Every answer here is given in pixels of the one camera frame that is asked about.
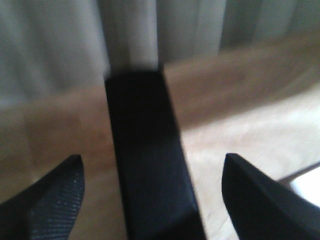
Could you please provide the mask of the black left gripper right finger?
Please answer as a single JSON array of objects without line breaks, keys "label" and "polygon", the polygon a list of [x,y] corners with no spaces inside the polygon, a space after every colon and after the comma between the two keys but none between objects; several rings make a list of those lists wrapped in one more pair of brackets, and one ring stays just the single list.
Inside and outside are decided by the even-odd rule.
[{"label": "black left gripper right finger", "polygon": [[240,240],[318,240],[320,209],[236,153],[225,156],[221,192]]}]

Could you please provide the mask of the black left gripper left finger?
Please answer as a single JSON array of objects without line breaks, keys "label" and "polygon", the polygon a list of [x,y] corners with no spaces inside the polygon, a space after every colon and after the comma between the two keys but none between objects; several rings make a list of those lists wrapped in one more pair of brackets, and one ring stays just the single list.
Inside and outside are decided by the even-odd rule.
[{"label": "black left gripper left finger", "polygon": [[0,205],[2,240],[67,240],[85,193],[82,157],[71,155]]}]

